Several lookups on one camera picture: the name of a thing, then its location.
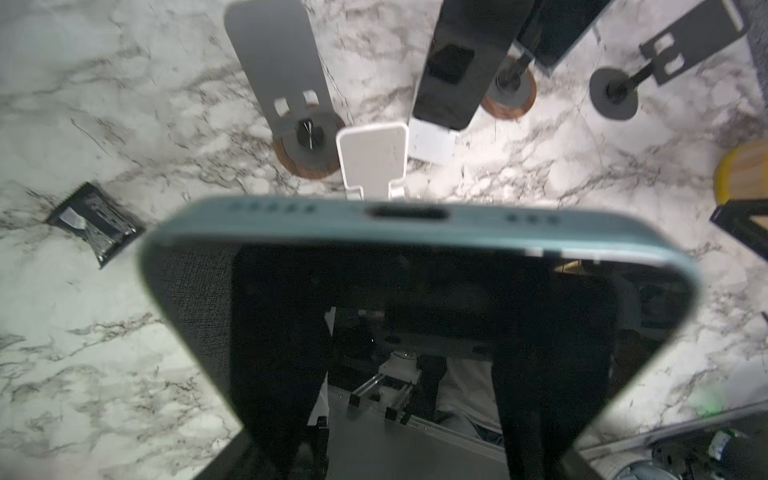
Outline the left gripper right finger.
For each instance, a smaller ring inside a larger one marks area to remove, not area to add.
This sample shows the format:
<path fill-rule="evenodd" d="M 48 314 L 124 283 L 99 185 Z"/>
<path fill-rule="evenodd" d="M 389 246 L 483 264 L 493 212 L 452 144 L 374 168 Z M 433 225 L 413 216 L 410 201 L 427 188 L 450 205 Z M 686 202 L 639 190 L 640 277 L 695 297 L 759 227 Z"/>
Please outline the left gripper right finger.
<path fill-rule="evenodd" d="M 514 479 L 552 479 L 609 392 L 618 300 L 596 276 L 539 270 L 502 296 L 492 384 Z"/>

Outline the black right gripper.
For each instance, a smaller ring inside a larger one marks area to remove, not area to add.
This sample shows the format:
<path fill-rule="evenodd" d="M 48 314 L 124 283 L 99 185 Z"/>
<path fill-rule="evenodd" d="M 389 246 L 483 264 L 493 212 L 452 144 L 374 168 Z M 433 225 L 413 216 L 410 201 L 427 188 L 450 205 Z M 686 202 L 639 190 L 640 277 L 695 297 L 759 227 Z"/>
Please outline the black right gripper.
<path fill-rule="evenodd" d="M 710 221 L 767 260 L 767 227 L 760 220 L 767 219 L 767 199 L 729 200 L 719 205 Z"/>

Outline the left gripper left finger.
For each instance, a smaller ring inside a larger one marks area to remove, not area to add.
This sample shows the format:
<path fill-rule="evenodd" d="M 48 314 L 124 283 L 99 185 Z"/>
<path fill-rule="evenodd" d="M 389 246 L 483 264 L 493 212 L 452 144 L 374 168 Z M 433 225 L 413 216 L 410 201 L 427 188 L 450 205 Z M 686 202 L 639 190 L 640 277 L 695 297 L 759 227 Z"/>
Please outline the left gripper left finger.
<path fill-rule="evenodd" d="M 230 398 L 258 449 L 258 479 L 289 476 L 332 346 L 317 281 L 286 256 L 245 246 L 233 261 Z"/>

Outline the black phone white stand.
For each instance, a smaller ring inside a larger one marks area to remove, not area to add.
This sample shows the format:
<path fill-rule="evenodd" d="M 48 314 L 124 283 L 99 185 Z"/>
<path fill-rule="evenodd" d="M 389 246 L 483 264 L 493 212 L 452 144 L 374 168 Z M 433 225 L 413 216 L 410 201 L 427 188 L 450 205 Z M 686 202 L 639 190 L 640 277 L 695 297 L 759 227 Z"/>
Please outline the black phone white stand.
<path fill-rule="evenodd" d="M 445 0 L 412 116 L 449 130 L 469 125 L 534 3 Z"/>

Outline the grey round base phone stand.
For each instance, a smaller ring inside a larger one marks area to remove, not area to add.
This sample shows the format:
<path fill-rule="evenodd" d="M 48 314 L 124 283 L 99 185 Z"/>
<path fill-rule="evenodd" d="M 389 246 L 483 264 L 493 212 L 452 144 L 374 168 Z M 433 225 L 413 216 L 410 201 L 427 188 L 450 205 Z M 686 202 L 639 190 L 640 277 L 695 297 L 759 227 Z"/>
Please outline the grey round base phone stand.
<path fill-rule="evenodd" d="M 637 89 L 649 78 L 662 86 L 744 37 L 749 21 L 738 1 L 705 0 L 640 45 L 647 61 L 630 75 L 600 68 L 590 77 L 595 110 L 611 120 L 626 121 L 638 110 Z"/>

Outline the white front phone stand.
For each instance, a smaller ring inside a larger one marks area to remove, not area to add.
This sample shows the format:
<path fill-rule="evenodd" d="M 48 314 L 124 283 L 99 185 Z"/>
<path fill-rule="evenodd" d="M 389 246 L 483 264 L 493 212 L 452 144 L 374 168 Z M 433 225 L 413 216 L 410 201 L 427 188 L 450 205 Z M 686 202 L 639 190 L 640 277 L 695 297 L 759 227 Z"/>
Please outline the white front phone stand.
<path fill-rule="evenodd" d="M 409 129 L 403 122 L 345 127 L 336 136 L 347 198 L 387 201 L 404 197 Z"/>

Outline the wooden base grey phone stand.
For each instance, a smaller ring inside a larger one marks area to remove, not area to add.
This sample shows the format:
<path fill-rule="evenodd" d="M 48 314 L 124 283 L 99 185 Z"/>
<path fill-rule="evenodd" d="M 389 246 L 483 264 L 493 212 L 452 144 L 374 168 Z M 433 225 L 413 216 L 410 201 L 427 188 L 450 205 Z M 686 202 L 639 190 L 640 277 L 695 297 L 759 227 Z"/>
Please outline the wooden base grey phone stand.
<path fill-rule="evenodd" d="M 300 1 L 240 1 L 224 26 L 291 174 L 323 179 L 340 169 L 335 112 L 308 13 Z"/>

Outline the yellow rimmed wooden bowl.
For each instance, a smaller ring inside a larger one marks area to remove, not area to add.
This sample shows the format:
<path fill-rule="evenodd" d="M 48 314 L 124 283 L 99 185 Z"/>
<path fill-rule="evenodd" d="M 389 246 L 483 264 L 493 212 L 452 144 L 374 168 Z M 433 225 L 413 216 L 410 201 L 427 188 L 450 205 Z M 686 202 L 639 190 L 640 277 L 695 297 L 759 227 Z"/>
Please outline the yellow rimmed wooden bowl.
<path fill-rule="evenodd" d="M 728 152 L 713 177 L 716 204 L 766 199 L 767 155 L 766 139 L 751 140 Z"/>

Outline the small black packet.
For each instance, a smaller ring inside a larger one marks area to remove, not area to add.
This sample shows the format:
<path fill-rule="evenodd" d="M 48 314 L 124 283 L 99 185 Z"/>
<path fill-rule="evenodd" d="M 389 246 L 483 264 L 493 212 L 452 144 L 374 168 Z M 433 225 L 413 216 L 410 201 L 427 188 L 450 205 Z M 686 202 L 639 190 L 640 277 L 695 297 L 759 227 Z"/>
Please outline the small black packet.
<path fill-rule="evenodd" d="M 45 222 L 87 243 L 100 269 L 146 231 L 138 217 L 90 182 L 58 204 Z"/>

